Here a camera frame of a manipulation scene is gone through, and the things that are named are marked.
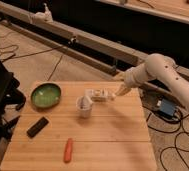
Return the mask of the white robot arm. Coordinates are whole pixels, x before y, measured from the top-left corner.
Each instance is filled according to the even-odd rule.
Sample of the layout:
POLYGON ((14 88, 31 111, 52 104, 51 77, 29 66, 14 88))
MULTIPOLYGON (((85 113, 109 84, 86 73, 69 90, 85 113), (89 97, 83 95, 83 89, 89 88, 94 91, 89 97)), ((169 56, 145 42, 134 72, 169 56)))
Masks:
POLYGON ((172 58, 158 53, 148 55, 142 64, 126 70, 123 83, 115 95, 123 96, 132 88, 151 80, 159 80, 166 85, 189 112, 189 82, 177 73, 172 58))

